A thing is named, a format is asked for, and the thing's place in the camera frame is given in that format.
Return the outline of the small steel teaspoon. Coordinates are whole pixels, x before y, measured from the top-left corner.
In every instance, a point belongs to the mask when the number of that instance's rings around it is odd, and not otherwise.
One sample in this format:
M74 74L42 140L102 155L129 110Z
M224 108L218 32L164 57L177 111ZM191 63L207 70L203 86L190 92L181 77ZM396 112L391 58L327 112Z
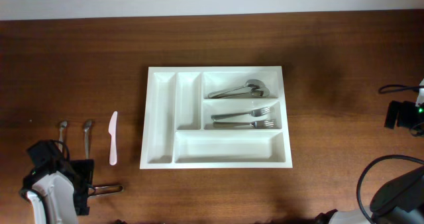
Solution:
M68 126L67 121L62 121L59 124L59 141L60 141L60 144L58 145L58 148L60 149L60 151L63 151L62 143L64 142L64 132L65 132L67 126Z
M93 120L92 119L88 119L84 124L83 124L83 131L84 131L84 148L85 148L85 158L89 159L89 152L90 152L90 143L89 143L89 138L90 138L90 130L93 126Z

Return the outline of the white plastic knife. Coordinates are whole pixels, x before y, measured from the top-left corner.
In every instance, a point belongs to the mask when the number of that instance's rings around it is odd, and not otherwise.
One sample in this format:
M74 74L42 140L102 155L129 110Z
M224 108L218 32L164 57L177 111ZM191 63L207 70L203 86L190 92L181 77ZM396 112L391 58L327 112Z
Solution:
M118 112L114 111L109 121L109 128L108 128L108 132L111 135L109 164L112 166L117 164L117 141L116 141L117 117L118 117Z

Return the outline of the steel fork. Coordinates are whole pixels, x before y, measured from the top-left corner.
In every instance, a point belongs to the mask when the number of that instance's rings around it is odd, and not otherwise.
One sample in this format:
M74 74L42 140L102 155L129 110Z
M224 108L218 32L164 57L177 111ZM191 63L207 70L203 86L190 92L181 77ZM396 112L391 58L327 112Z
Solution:
M275 119L251 122L214 122L215 128L251 127L253 129L270 129L277 124Z
M228 114L221 114L221 115L212 115L211 119L214 121L221 120L221 119L228 119L231 117L241 116L241 115L249 115L251 117L261 117L264 115L267 115L271 113L273 109L271 107L262 107L258 109L253 109L251 111L245 111L241 113L228 113Z

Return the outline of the steel tablespoon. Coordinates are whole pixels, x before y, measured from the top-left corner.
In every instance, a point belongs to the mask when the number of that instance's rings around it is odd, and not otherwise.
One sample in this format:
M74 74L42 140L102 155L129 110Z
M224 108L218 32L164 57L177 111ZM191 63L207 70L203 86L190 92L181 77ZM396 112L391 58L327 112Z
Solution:
M222 94L215 97L215 99L242 99L242 98L263 98L268 97L270 95L270 90L267 87L261 87L257 89L252 89L248 92L244 93L232 93L232 94Z
M243 88L246 88L246 87L258 89L258 88L262 88L264 86L265 86L264 82L262 82L260 80L252 79L252 80L247 80L244 83L244 85L241 85L241 86L238 86L238 87L230 87L230 88L227 88L227 89L222 89L222 90L219 90L219 91L211 92L211 93L208 94L207 97L212 99L212 98L216 98L220 95L223 95L225 93L228 93L228 92L231 92L231 91L236 91L238 89L243 89Z

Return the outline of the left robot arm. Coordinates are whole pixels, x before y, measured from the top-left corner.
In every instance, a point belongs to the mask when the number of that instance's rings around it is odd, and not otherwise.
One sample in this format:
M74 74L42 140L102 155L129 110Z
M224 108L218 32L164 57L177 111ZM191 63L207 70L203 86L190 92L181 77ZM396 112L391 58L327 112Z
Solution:
M71 160L58 140L40 140L27 150L34 168L23 178L20 196L32 205L36 223L77 223L89 215L94 160Z

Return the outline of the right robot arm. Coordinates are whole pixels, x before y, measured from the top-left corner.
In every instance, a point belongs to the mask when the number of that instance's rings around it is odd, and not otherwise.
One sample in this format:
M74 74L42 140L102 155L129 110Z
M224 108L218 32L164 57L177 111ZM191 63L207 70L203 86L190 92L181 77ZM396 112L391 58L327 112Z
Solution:
M423 104L409 101L392 101L389 104L386 128L404 127L415 137L423 136ZM372 167L385 160L406 160L419 165L389 182L386 182L365 207L361 187ZM369 163L362 171L356 185L358 209L349 212L336 209L320 213L314 223L422 223L423 222L423 160L412 156L391 154L381 156Z

